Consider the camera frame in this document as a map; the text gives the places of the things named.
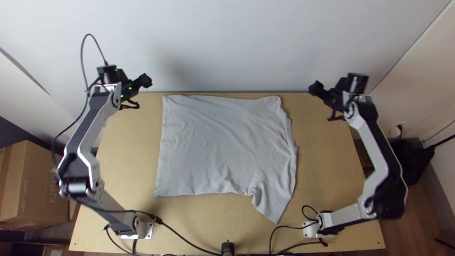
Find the gray t-shirt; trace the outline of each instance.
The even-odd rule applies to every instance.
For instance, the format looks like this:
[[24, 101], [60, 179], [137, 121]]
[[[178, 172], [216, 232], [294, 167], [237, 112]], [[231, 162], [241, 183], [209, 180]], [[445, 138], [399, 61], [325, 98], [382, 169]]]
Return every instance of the gray t-shirt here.
[[163, 96], [154, 196], [237, 193], [278, 223], [295, 186], [297, 147], [278, 96]]

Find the black cable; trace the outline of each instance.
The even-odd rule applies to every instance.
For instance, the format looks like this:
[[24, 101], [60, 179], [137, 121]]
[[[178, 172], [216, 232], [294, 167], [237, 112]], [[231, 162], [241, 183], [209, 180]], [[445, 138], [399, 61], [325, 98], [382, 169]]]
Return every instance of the black cable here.
[[401, 142], [401, 137], [403, 136], [403, 125], [397, 125], [398, 130], [400, 130], [400, 136], [398, 137], [398, 141]]
[[115, 246], [117, 246], [117, 248], [119, 248], [120, 250], [122, 250], [123, 252], [125, 252], [125, 253], [127, 253], [127, 254], [129, 254], [129, 255], [132, 255], [132, 256], [140, 256], [140, 255], [137, 255], [137, 254], [135, 254], [135, 253], [130, 253], [130, 252], [128, 252], [127, 250], [123, 249], [120, 245], [118, 245], [116, 242], [114, 242], [114, 240], [112, 239], [112, 237], [110, 237], [110, 234], [109, 234], [109, 231], [108, 231], [109, 227], [110, 227], [110, 224], [106, 225], [106, 226], [104, 227], [104, 230], [106, 231], [106, 234], [108, 235], [109, 240], [110, 240]]
[[79, 121], [79, 119], [81, 119], [82, 115], [84, 114], [85, 110], [87, 109], [87, 103], [89, 101], [89, 96], [90, 96], [90, 89], [97, 84], [97, 82], [100, 80], [101, 78], [98, 77], [93, 83], [91, 83], [91, 85], [89, 86], [89, 89], [86, 90], [85, 92], [87, 93], [86, 97], [85, 97], [85, 104], [84, 104], [84, 108], [82, 109], [82, 111], [80, 112], [79, 116], [76, 118], [76, 120], [74, 120], [74, 122], [72, 122], [70, 125], [68, 125], [68, 127], [66, 127], [63, 131], [61, 131], [59, 134], [57, 134], [57, 136], [54, 137], [54, 139], [52, 140], [51, 142], [51, 155], [52, 155], [52, 162], [54, 163], [54, 167], [55, 169], [57, 169], [57, 160], [55, 159], [55, 144], [57, 143], [57, 139], [63, 134], [65, 133], [69, 128], [71, 128], [73, 125], [75, 125], [77, 123], [77, 121]]
[[85, 39], [87, 39], [87, 37], [92, 37], [93, 40], [95, 41], [96, 43], [96, 46], [98, 47], [98, 50], [100, 51], [101, 53], [101, 57], [103, 57], [103, 61], [104, 61], [104, 65], [108, 65], [108, 62], [106, 61], [106, 59], [104, 58], [104, 54], [103, 54], [103, 51], [101, 51], [101, 48], [100, 48], [100, 45], [98, 45], [98, 42], [96, 41], [95, 37], [88, 33], [84, 36], [84, 39], [82, 39], [82, 43], [81, 43], [81, 67], [82, 67], [82, 74], [84, 76], [84, 82], [85, 82], [85, 88], [88, 90], [89, 88], [89, 85], [88, 85], [88, 82], [87, 82], [87, 76], [85, 75], [85, 69], [84, 69], [84, 57], [83, 57], [83, 52], [84, 52], [84, 43], [85, 43]]
[[167, 227], [170, 231], [172, 231], [174, 234], [176, 234], [178, 237], [180, 237], [180, 239], [182, 239], [183, 241], [185, 241], [187, 244], [191, 245], [192, 247], [200, 250], [200, 251], [203, 251], [205, 253], [208, 253], [208, 254], [212, 254], [212, 255], [217, 255], [217, 256], [221, 256], [221, 254], [219, 253], [214, 253], [214, 252], [211, 252], [211, 251], [207, 251], [205, 249], [202, 249], [201, 247], [199, 246], [196, 246], [194, 245], [193, 243], [191, 243], [190, 241], [186, 240], [184, 237], [182, 237], [179, 233], [177, 233], [177, 231], [175, 231], [174, 229], [172, 229], [171, 227], [169, 227], [166, 223], [163, 222], [163, 226]]
[[57, 142], [57, 139], [58, 137], [60, 137], [64, 132], [66, 132], [69, 128], [71, 128], [73, 125], [75, 125], [75, 123], [77, 123], [77, 121], [79, 121], [79, 119], [82, 117], [82, 115], [84, 114], [85, 112], [85, 109], [87, 108], [87, 103], [88, 103], [88, 100], [89, 100], [89, 96], [90, 96], [90, 89], [92, 88], [92, 86], [94, 84], [96, 84], [99, 80], [100, 80], [100, 77], [98, 77], [95, 82], [93, 82], [90, 86], [87, 82], [87, 76], [85, 75], [85, 68], [84, 68], [84, 60], [83, 60], [83, 52], [84, 52], [84, 43], [85, 43], [85, 39], [87, 37], [92, 37], [93, 40], [95, 41], [96, 43], [96, 46], [98, 47], [98, 50], [100, 51], [101, 53], [101, 57], [103, 58], [103, 61], [104, 61], [104, 64], [107, 66], [108, 65], [108, 62], [106, 61], [106, 59], [104, 58], [104, 54], [103, 54], [103, 51], [101, 51], [101, 48], [100, 48], [100, 45], [98, 45], [98, 42], [96, 41], [95, 37], [92, 35], [92, 34], [86, 34], [84, 36], [84, 39], [82, 40], [82, 43], [81, 43], [81, 68], [82, 68], [82, 74], [84, 76], [84, 82], [85, 82], [85, 90], [86, 90], [86, 93], [87, 93], [87, 96], [85, 98], [85, 104], [84, 104], [84, 108], [82, 109], [81, 113], [79, 114], [79, 116], [76, 118], [76, 120], [71, 123], [67, 128], [65, 128], [63, 131], [61, 131], [59, 134], [57, 134], [57, 136], [55, 136], [55, 138], [52, 140], [51, 142], [51, 151], [52, 151], [52, 161], [54, 163], [54, 167], [55, 169], [57, 169], [57, 161], [55, 159], [55, 155], [54, 155], [54, 150], [55, 150], [55, 144]]
[[303, 226], [303, 227], [299, 227], [299, 228], [296, 228], [296, 227], [290, 227], [290, 226], [277, 226], [273, 231], [272, 233], [270, 234], [270, 240], [269, 240], [269, 254], [272, 254], [272, 237], [273, 237], [273, 234], [275, 233], [275, 231], [279, 228], [288, 228], [288, 229], [304, 229], [304, 228], [307, 228], [311, 225], [314, 225], [314, 224], [317, 224], [318, 222], [315, 221], [311, 224], [308, 224], [306, 226]]
[[133, 251], [133, 254], [136, 253], [136, 244], [137, 244], [137, 239], [133, 240], [133, 246], [131, 247], [131, 250]]
[[450, 122], [450, 124], [446, 125], [444, 128], [440, 129], [439, 132], [435, 133], [433, 136], [429, 137], [428, 139], [421, 140], [417, 146], [423, 146], [425, 142], [428, 140], [432, 139], [434, 136], [438, 135], [441, 133], [443, 130], [445, 130], [447, 127], [451, 126], [453, 123], [455, 123], [455, 119]]
[[309, 205], [304, 205], [304, 206], [302, 206], [302, 214], [303, 214], [303, 216], [305, 216], [305, 218], [307, 218], [308, 220], [318, 221], [317, 219], [308, 217], [308, 216], [305, 214], [305, 212], [303, 211], [303, 210], [305, 210], [305, 208], [310, 208], [310, 209], [312, 209], [312, 210], [314, 211], [314, 213], [316, 214], [316, 216], [318, 215], [318, 212], [317, 212], [313, 207], [311, 207], [311, 206], [309, 206]]
[[87, 103], [89, 101], [89, 93], [87, 92], [87, 96], [85, 97], [85, 103], [84, 103], [84, 108], [82, 109], [81, 113], [79, 114], [79, 116], [76, 118], [76, 120], [74, 120], [74, 122], [72, 122], [70, 125], [68, 125], [68, 127], [66, 127], [63, 131], [61, 131], [59, 134], [57, 134], [57, 136], [54, 137], [54, 139], [52, 140], [51, 142], [51, 155], [52, 155], [52, 162], [54, 163], [54, 167], [55, 169], [57, 169], [57, 160], [55, 158], [55, 144], [57, 142], [57, 139], [63, 134], [65, 133], [69, 128], [71, 128], [75, 123], [77, 123], [77, 121], [79, 121], [79, 119], [81, 119], [82, 115], [84, 114], [85, 112], [85, 109], [87, 108]]
[[322, 240], [319, 239], [319, 242], [307, 242], [307, 243], [301, 243], [301, 244], [293, 245], [293, 246], [288, 247], [288, 248], [286, 248], [286, 249], [284, 249], [284, 250], [281, 250], [281, 251], [280, 251], [279, 253], [277, 253], [277, 254], [283, 254], [283, 253], [287, 252], [288, 250], [291, 250], [291, 249], [293, 249], [293, 248], [295, 248], [295, 247], [304, 246], [304, 245], [314, 245], [314, 244], [322, 244], [322, 245], [325, 246], [325, 247], [328, 246], [328, 244], [327, 244], [326, 242], [322, 242]]

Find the wooden table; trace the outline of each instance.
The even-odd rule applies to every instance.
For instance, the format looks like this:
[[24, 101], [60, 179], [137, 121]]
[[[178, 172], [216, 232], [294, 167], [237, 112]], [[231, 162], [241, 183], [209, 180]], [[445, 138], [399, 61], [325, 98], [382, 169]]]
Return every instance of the wooden table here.
[[[155, 198], [155, 177], [160, 152], [163, 95], [140, 93], [134, 98], [139, 110], [122, 110], [108, 119], [98, 150], [101, 177], [108, 191], [125, 209], [144, 210], [160, 216], [194, 244], [215, 252], [221, 243], [236, 245], [237, 254], [268, 253], [275, 224], [251, 205], [251, 197], [237, 194], [207, 194]], [[301, 227], [306, 221], [300, 209], [307, 204], [316, 210], [337, 210], [356, 202], [362, 192], [364, 174], [346, 122], [328, 122], [331, 109], [307, 93], [180, 93], [257, 99], [278, 95], [291, 119], [292, 136], [299, 148], [297, 181], [291, 201], [279, 225]], [[120, 252], [106, 236], [106, 221], [81, 207], [70, 250]], [[132, 240], [115, 241], [131, 250]], [[272, 249], [278, 252], [297, 243], [313, 241], [302, 230], [279, 229]], [[307, 245], [293, 253], [368, 250], [385, 248], [378, 221], [343, 230], [326, 239], [329, 246]], [[154, 226], [150, 240], [139, 240], [138, 253], [202, 254], [164, 226]]]

